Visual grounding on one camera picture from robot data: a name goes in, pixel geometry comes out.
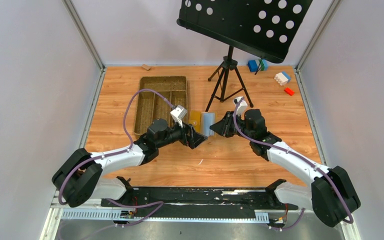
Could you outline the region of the yellow leather card holder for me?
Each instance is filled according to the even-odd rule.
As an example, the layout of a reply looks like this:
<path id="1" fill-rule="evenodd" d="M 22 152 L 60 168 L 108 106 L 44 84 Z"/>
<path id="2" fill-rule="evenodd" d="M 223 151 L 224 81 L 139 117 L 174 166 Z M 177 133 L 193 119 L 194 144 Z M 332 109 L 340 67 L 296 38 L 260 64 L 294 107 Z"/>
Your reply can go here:
<path id="1" fill-rule="evenodd" d="M 216 113 L 192 110 L 189 113 L 188 123 L 191 124 L 198 133 L 207 137 L 214 136 L 215 132 L 210 129 L 210 126 L 216 123 Z"/>

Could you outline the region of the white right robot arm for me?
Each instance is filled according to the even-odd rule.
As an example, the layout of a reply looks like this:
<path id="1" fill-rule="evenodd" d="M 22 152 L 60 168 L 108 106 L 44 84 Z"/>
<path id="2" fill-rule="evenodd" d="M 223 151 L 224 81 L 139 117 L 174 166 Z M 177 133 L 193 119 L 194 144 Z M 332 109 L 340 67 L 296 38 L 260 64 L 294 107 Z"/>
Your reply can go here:
<path id="1" fill-rule="evenodd" d="M 329 227 L 340 222 L 354 223 L 352 213 L 361 206 L 361 201 L 347 171 L 340 166 L 318 164 L 293 150 L 267 130 L 259 109 L 247 110 L 244 119 L 228 111 L 209 128 L 225 138 L 238 135 L 249 140 L 257 156 L 282 166 L 306 184 L 303 187 L 281 180 L 273 188 L 279 202 L 312 210 Z"/>

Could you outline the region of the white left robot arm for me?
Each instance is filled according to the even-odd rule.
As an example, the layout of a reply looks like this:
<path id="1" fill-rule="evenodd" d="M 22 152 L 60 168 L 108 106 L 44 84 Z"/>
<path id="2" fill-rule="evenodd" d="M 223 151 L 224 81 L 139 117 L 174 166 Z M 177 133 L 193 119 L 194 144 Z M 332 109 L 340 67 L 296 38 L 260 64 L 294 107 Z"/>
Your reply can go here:
<path id="1" fill-rule="evenodd" d="M 156 119 L 132 144 L 104 152 L 76 149 L 53 175 L 51 181 L 58 190 L 58 202 L 76 208 L 90 199 L 120 200 L 130 190 L 122 177 L 104 176 L 128 167 L 145 165 L 159 155 L 162 147 L 179 142 L 190 149 L 197 148 L 207 136 L 186 123 L 169 127 L 165 119 Z"/>

